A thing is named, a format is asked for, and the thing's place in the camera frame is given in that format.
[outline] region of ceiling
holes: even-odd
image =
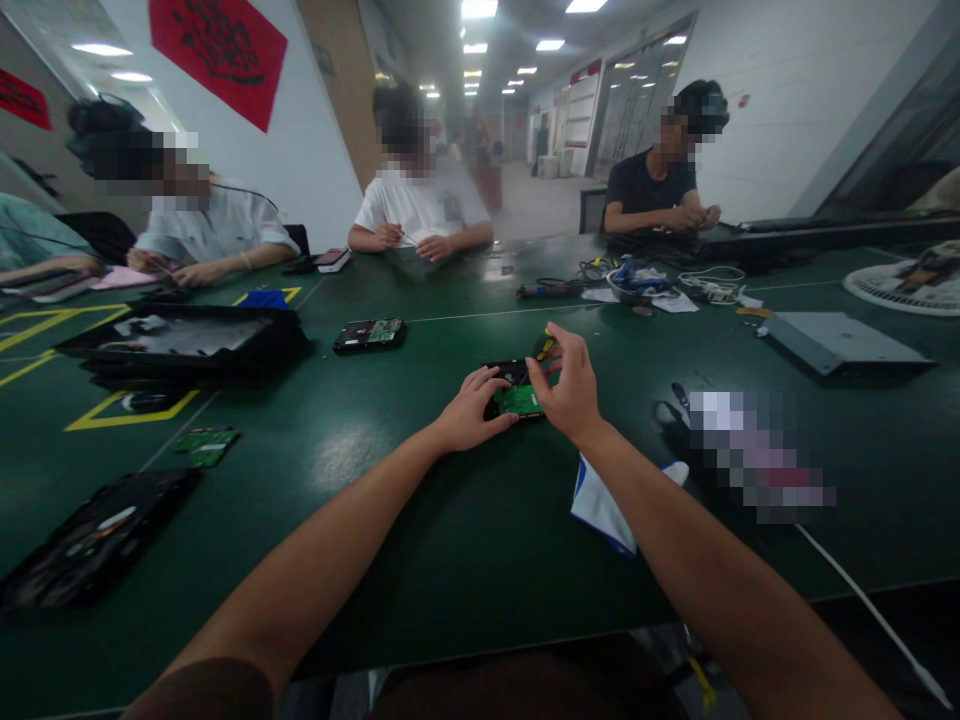
[[[418,83],[433,83],[448,112],[463,97],[463,71],[481,70],[479,94],[466,98],[482,108],[500,108],[508,80],[523,80],[510,96],[526,105],[530,96],[560,74],[600,57],[612,41],[630,32],[672,0],[608,0],[595,13],[566,14],[570,0],[500,0],[493,18],[460,21],[460,0],[378,0],[403,39]],[[460,28],[466,35],[460,40]],[[544,38],[564,39],[555,52],[537,52]],[[487,43],[484,54],[464,55],[464,43]],[[517,75],[519,67],[536,67],[535,75]]]

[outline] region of hand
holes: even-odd
[[[677,205],[663,211],[663,224],[675,232],[695,230],[705,218],[705,210],[697,210],[687,205]]]
[[[377,228],[377,240],[380,241],[380,247],[397,247],[403,237],[403,228],[399,224],[383,223]]]
[[[173,274],[173,279],[180,287],[207,287],[215,285],[229,271],[220,263],[198,263],[180,268]]]
[[[603,424],[597,406],[597,378],[586,341],[555,323],[547,323],[547,328],[559,343],[553,346],[547,359],[556,359],[544,373],[540,363],[527,358],[530,382],[547,419],[579,446],[586,435]],[[557,371],[562,371],[560,382],[551,388],[547,375]]]
[[[710,228],[716,226],[720,222],[720,206],[711,205],[707,208],[707,216],[704,218],[703,222],[700,224],[698,230],[709,230]]]
[[[455,249],[453,240],[450,238],[431,235],[427,239],[421,240],[417,245],[417,254],[430,262],[436,262],[437,260],[443,260]]]
[[[130,248],[130,251],[127,253],[127,267],[137,272],[147,273],[148,275],[156,275],[158,272],[157,266],[159,265],[165,268],[167,262],[167,258],[163,255],[150,252],[149,250]]]
[[[515,413],[506,413],[490,422],[483,421],[483,409],[497,388],[510,387],[506,380],[493,377],[498,372],[498,367],[482,367],[467,375],[457,396],[426,429],[425,432],[433,436],[443,452],[469,450],[499,435],[520,419]]]

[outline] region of small circuit board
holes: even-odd
[[[521,418],[540,417],[543,409],[533,394],[533,385],[520,385],[508,388],[497,388],[493,399],[500,408],[500,414],[516,413]]]
[[[233,428],[195,428],[177,438],[175,453],[190,453],[193,467],[213,467],[240,433]]]

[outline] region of light blue shirt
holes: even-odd
[[[32,202],[0,193],[0,272],[31,267],[52,257],[89,252],[87,241],[50,213]]]

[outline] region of black office chair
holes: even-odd
[[[307,242],[307,228],[303,225],[284,225],[283,228],[290,235],[290,239],[300,248],[300,254],[309,255],[310,243]]]
[[[607,208],[607,189],[580,191],[580,234],[603,232],[603,213]]]
[[[886,177],[874,209],[906,210],[951,170],[953,163],[949,160],[922,160],[894,168]]]
[[[113,213],[67,213],[56,218],[90,243],[104,260],[114,265],[127,264],[127,251],[137,242],[137,236]]]

